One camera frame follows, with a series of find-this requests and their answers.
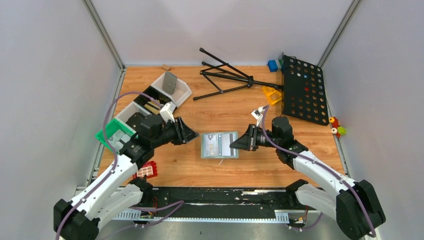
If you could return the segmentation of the silver credit card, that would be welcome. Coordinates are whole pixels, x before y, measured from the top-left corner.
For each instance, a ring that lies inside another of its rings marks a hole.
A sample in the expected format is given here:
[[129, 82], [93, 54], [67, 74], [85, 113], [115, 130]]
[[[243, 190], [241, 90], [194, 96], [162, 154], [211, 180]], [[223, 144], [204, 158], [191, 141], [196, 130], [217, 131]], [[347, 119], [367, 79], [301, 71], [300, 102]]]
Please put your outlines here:
[[206, 133], [203, 135], [202, 156], [204, 158], [215, 158], [220, 155], [220, 136], [217, 133]]

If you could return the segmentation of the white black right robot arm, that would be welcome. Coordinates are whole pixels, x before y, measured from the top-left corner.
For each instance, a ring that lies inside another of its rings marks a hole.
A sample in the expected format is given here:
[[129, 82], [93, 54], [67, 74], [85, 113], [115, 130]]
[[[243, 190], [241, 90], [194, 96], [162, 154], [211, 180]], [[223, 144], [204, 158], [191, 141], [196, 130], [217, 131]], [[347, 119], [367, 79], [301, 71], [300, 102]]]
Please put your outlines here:
[[312, 207], [336, 221], [351, 240], [376, 235], [376, 228], [386, 222], [386, 215], [373, 185], [345, 176], [319, 160], [297, 141], [287, 117], [275, 117], [271, 129], [250, 124], [246, 132], [232, 142], [230, 148], [256, 151], [273, 147], [278, 159], [319, 185], [315, 187], [299, 179], [288, 186], [295, 202]]

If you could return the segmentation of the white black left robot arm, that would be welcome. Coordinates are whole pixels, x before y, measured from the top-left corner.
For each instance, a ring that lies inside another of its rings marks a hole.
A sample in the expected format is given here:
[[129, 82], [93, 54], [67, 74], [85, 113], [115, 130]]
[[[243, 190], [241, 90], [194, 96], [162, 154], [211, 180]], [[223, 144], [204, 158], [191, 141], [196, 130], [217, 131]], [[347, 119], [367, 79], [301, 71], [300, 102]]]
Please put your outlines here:
[[116, 190], [154, 156], [156, 148], [168, 143], [184, 145], [199, 137], [181, 117], [164, 120], [150, 114], [139, 117], [135, 127], [136, 133], [124, 140], [122, 148], [114, 153], [114, 162], [92, 184], [71, 200], [60, 199], [54, 205], [56, 239], [96, 239], [122, 211], [151, 199], [153, 187], [144, 177], [131, 180], [120, 193]]

